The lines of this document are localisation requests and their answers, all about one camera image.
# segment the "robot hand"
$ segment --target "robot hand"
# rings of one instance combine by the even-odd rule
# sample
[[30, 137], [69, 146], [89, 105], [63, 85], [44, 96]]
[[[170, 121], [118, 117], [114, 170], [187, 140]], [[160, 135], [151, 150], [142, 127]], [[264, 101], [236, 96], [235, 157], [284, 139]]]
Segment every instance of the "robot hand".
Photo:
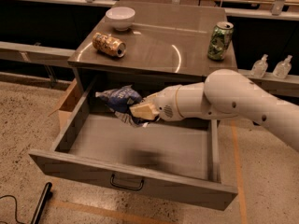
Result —
[[278, 99], [232, 70], [218, 70], [205, 83], [167, 87], [130, 107], [134, 117], [166, 121], [243, 116], [299, 151], [299, 106]]

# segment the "spray bottle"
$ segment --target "spray bottle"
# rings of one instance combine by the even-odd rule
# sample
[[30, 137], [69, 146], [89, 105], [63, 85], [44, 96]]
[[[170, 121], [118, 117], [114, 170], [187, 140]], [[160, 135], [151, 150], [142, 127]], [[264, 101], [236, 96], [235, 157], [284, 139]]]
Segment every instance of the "spray bottle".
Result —
[[273, 76], [276, 78], [285, 78], [291, 68], [292, 65], [290, 64], [292, 56], [289, 55], [284, 61], [281, 61], [277, 64], [277, 66], [275, 67], [274, 71], [273, 71]]
[[268, 55], [265, 54], [261, 60], [255, 62], [250, 72], [252, 76], [257, 78], [262, 78], [264, 76], [264, 73], [268, 68], [267, 57]]

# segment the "black drawer handle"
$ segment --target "black drawer handle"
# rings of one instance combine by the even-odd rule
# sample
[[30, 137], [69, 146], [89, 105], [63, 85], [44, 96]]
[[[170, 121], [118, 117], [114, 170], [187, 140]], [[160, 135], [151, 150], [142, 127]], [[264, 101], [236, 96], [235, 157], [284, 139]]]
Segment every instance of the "black drawer handle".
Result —
[[125, 185], [121, 185], [121, 184], [117, 184], [114, 182], [114, 177], [115, 175], [113, 174], [110, 178], [110, 184], [115, 187], [115, 188], [119, 188], [119, 189], [127, 189], [127, 190], [142, 190], [143, 188], [143, 184], [144, 184], [144, 180], [142, 179], [140, 184], [139, 184], [139, 187], [137, 188], [134, 188], [134, 187], [129, 187], [129, 186], [125, 186]]

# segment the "concrete floor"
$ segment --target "concrete floor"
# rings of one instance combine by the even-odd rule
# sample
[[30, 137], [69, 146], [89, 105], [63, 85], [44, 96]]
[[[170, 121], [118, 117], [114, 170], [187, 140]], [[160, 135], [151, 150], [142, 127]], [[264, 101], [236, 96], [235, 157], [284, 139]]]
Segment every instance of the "concrete floor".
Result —
[[[219, 127], [222, 183], [239, 192], [223, 212], [43, 175], [28, 150], [48, 150], [58, 135], [57, 113], [49, 113], [65, 89], [0, 76], [0, 196], [17, 198], [20, 222], [30, 223], [51, 182], [53, 196], [40, 223], [298, 223], [298, 153], [247, 119], [224, 120]], [[16, 223], [14, 208], [12, 199], [0, 200], [0, 223]]]

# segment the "can lying on its side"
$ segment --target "can lying on its side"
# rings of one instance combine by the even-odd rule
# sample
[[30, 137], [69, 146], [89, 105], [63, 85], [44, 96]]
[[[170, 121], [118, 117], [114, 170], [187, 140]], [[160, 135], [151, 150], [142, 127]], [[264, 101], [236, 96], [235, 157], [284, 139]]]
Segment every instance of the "can lying on its side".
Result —
[[225, 53], [231, 43], [234, 26], [228, 21], [220, 21], [214, 27], [209, 43], [207, 56], [216, 61], [224, 59]]
[[93, 36], [93, 47], [109, 56], [117, 57], [122, 57], [126, 49], [125, 44], [118, 38], [101, 33], [96, 33]]

